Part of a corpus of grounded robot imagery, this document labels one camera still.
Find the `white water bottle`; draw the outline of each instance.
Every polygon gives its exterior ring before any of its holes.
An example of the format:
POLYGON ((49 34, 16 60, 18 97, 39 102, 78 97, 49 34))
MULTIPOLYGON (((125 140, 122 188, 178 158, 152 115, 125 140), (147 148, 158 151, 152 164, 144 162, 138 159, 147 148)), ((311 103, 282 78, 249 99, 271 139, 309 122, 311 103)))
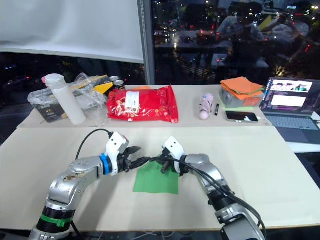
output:
POLYGON ((72 124, 80 125, 87 120, 64 76, 53 73, 43 77, 42 81, 52 91, 72 124))

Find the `plastic bag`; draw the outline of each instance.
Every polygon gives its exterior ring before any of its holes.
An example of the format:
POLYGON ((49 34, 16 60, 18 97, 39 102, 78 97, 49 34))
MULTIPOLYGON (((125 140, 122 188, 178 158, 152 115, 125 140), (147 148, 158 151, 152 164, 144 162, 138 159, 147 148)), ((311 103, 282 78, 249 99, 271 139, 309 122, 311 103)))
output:
POLYGON ((156 90, 119 90, 106 103, 112 119, 131 121, 165 121, 178 123, 179 114, 171 86, 156 90))
MULTIPOLYGON (((94 91, 94 87, 108 81, 108 76, 91 76, 80 73, 74 82, 68 83, 73 95, 82 108, 84 114, 95 121, 96 127, 105 125, 107 118, 107 98, 94 91)), ((43 118, 52 123, 68 116, 60 106, 58 100, 48 88, 31 92, 28 101, 39 111, 43 118)))

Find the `blue ring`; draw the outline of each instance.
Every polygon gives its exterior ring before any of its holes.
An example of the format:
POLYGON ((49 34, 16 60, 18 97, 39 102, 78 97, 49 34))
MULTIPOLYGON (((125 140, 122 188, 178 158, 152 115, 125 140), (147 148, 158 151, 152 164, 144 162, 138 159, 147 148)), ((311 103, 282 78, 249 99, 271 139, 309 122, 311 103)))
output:
POLYGON ((109 174, 109 164, 107 161, 107 156, 104 153, 102 153, 100 156, 100 159, 101 159, 103 166, 104 166, 104 173, 103 174, 104 175, 109 174))

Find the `white label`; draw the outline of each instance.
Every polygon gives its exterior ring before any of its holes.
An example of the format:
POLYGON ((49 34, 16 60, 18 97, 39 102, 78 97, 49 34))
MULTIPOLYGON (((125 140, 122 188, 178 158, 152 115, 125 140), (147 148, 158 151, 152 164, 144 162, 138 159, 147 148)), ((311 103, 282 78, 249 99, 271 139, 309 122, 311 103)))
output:
POLYGON ((125 95, 125 108, 137 109, 139 108, 139 92, 128 91, 125 95))
POLYGON ((281 96, 274 95, 271 105, 289 106, 289 107, 302 107, 306 101, 305 96, 281 96))

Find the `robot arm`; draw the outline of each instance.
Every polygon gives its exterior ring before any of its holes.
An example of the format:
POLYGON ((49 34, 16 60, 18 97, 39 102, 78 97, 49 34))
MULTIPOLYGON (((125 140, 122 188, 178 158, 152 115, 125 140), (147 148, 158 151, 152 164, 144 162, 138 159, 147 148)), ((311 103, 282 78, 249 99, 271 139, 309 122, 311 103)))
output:
MULTIPOLYGON (((182 176, 188 173, 190 168, 183 163, 189 164, 193 168, 206 173, 214 179, 220 186, 228 191, 229 194, 234 195, 230 190, 227 181, 220 173, 219 169, 210 162, 210 159, 205 154, 189 154, 186 155, 183 147, 178 143, 174 137, 170 137, 162 146, 163 157, 172 157, 181 162, 174 162, 172 169, 182 176)), ((163 160, 162 173, 170 166, 170 160, 163 160)), ((252 217, 249 215, 247 209, 237 203, 228 195, 221 193, 216 187, 208 182, 205 178, 196 174, 200 185, 205 194, 208 196, 208 203, 215 209, 215 216, 220 224, 225 224, 221 230, 221 236, 224 240, 265 240, 264 235, 256 225, 252 217)))
POLYGON ((64 239, 86 188, 104 175, 129 172, 145 162, 128 160, 140 147, 128 147, 129 141, 114 132, 106 144, 105 154, 74 160, 67 171, 51 184, 38 224, 32 229, 30 240, 64 239))

